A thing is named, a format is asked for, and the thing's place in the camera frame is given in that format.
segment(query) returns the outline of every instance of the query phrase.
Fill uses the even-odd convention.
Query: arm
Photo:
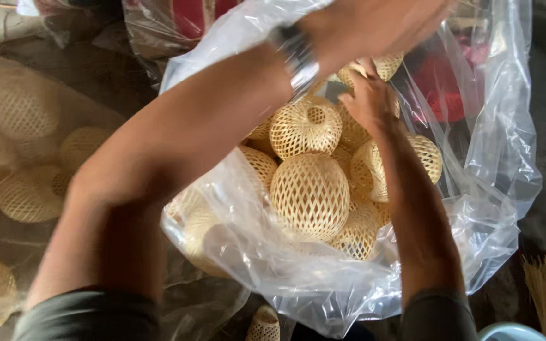
[[[455,290],[464,296],[460,257],[442,200],[393,114],[395,94],[375,71],[354,72],[355,97],[341,95],[349,113],[378,145],[385,167],[391,220],[402,264],[402,305],[423,290]]]
[[[323,78],[359,56],[417,43],[439,24],[445,7],[444,0],[339,0],[308,14],[299,26],[312,42]],[[412,34],[415,27],[420,36]],[[179,83],[128,120],[73,179],[27,305],[87,287],[157,301],[163,205],[291,93],[284,57],[260,44]]]

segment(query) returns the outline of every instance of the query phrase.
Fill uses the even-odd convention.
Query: light blue container
[[[546,336],[536,330],[514,322],[499,322],[482,329],[480,341],[546,341]]]

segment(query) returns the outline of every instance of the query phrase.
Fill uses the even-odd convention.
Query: dusty floor
[[[519,222],[520,251],[513,255],[470,298],[478,328],[498,321],[515,321],[538,328],[536,312],[528,297],[520,265],[521,254],[537,255],[546,250],[546,25],[535,20],[531,51],[531,115],[537,130],[537,165],[543,175],[543,190],[526,218]],[[49,39],[30,37],[0,45],[0,54],[33,66],[72,88],[130,117],[155,97],[143,68],[131,55],[94,47],[90,42],[60,50]],[[239,337],[260,299],[254,296],[231,321],[237,332],[222,332],[217,340]],[[381,340],[397,339],[398,318],[364,323]]]

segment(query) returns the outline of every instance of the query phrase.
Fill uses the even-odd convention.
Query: person
[[[450,5],[337,0],[307,14],[292,26],[301,37],[293,48],[308,51],[308,64],[316,66],[307,84],[357,58],[410,50],[439,26]],[[304,92],[297,86],[300,70],[287,63],[295,57],[288,49],[267,41],[180,82],[81,166],[14,340],[157,339],[166,241],[161,210],[268,115]],[[368,78],[352,75],[354,96],[340,99],[383,158],[402,264],[403,337],[474,340],[460,259],[440,197],[391,118],[392,91],[368,65]]]

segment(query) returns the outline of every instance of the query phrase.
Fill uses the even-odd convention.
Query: dark sleeve
[[[402,316],[403,341],[476,341],[475,322],[466,298],[450,290],[416,294]]]
[[[156,340],[158,308],[122,292],[75,291],[43,301],[16,324],[13,341]]]

